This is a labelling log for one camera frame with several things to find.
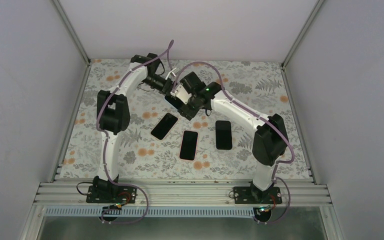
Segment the floral tablecloth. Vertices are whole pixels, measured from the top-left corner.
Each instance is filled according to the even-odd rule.
[[[173,60],[182,68],[192,61]],[[101,159],[101,134],[95,129],[97,94],[115,85],[128,69],[128,59],[95,59],[77,113],[68,150],[61,169],[61,178],[93,178]],[[292,164],[280,164],[278,176],[285,179],[307,179],[309,173],[298,137],[291,106],[278,63],[249,61],[209,61],[222,74],[196,64],[191,71],[205,83],[223,81],[225,88],[250,107],[268,115],[275,113],[285,120],[286,130],[296,155]],[[128,100],[130,124],[124,131],[119,151],[120,178],[144,179],[252,179],[256,170],[252,145],[254,134],[231,121],[232,150],[218,150],[215,143],[215,122],[228,120],[217,112],[206,116],[201,110],[188,121],[168,104],[156,90],[141,85]],[[152,128],[166,114],[179,118],[163,140],[151,136]],[[194,161],[179,159],[185,130],[198,132]],[[286,150],[282,156],[290,159]]]

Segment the phone screen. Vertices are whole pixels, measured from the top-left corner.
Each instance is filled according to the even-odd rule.
[[[170,129],[172,129],[177,121],[177,117],[171,113],[166,113],[164,117],[159,121],[159,123],[153,128],[151,135],[159,140],[163,140],[163,138],[169,133]]]
[[[232,149],[232,126],[230,121],[215,122],[215,147],[220,150]]]
[[[184,105],[182,100],[178,99],[177,97],[172,96],[165,96],[164,99],[171,104],[174,108],[179,109],[181,106]]]
[[[197,151],[198,133],[196,131],[184,131],[180,146],[180,159],[194,160]]]

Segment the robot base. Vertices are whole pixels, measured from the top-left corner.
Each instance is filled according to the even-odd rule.
[[[96,176],[92,186],[87,191],[86,203],[88,204],[118,204],[127,201],[126,204],[134,204],[137,189],[131,186],[117,186]]]
[[[233,188],[235,204],[274,204],[271,196],[274,197],[276,204],[282,203],[281,189],[272,186],[266,191],[261,198],[255,198],[250,186],[235,186]]]

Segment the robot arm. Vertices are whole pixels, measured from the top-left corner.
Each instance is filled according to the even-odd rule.
[[[151,53],[147,57],[136,55],[131,59],[129,68],[132,69],[155,56],[155,54]],[[194,118],[201,109],[216,111],[232,119],[243,126],[248,132],[254,134],[252,154],[258,161],[258,164],[251,183],[251,189],[256,198],[263,196],[265,191],[273,186],[272,175],[276,166],[275,161],[285,153],[287,145],[280,136],[260,118],[272,123],[287,138],[282,117],[277,114],[268,116],[253,110],[237,99],[228,99],[218,83],[211,82],[205,85],[194,72],[183,77],[179,81],[180,84],[173,89],[173,82],[169,78],[164,79],[155,74],[160,63],[161,62],[157,60],[150,65],[140,67],[133,71],[118,87],[117,92],[107,106],[103,106],[103,103],[110,95],[110,91],[115,90],[116,87],[108,91],[101,90],[98,93],[97,112],[99,112],[101,108],[105,108],[99,121],[99,127],[107,130],[109,134],[107,148],[104,149],[102,147],[101,153],[105,154],[107,169],[112,180],[116,180],[118,177],[118,152],[122,139],[120,132],[126,130],[130,121],[127,98],[141,82],[144,82],[151,88],[158,90],[162,95],[177,102],[177,111],[188,120]],[[259,115],[260,118],[251,116],[244,108],[248,109],[248,111],[253,111]],[[105,141],[105,137],[106,135],[102,134],[102,142]],[[103,181],[108,179],[104,172],[102,161],[99,166],[98,177]]]

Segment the black wire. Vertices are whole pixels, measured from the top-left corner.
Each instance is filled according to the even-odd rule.
[[[137,88],[142,90],[142,91],[145,91],[145,92],[153,92],[155,90],[155,88],[153,88],[152,90],[145,90],[145,89],[140,87],[140,85],[142,85],[142,84],[144,84],[144,82],[139,83],[139,85],[137,85]]]
[[[166,68],[164,67],[163,62],[161,62],[161,66],[162,66],[162,73],[161,74],[157,74],[158,76],[161,76],[161,75],[163,75],[166,72]]]
[[[90,182],[90,181],[82,181],[82,182],[79,182],[77,183],[77,186],[75,186],[75,188],[77,189],[77,192],[83,196],[87,196],[88,194],[87,193],[83,193],[79,190],[79,185],[80,184],[94,184],[93,182]]]
[[[229,192],[228,196],[229,196],[229,198],[234,199],[234,198],[235,198],[235,195],[233,195],[233,197],[231,197],[231,193],[232,193],[232,192],[233,192],[233,190]]]

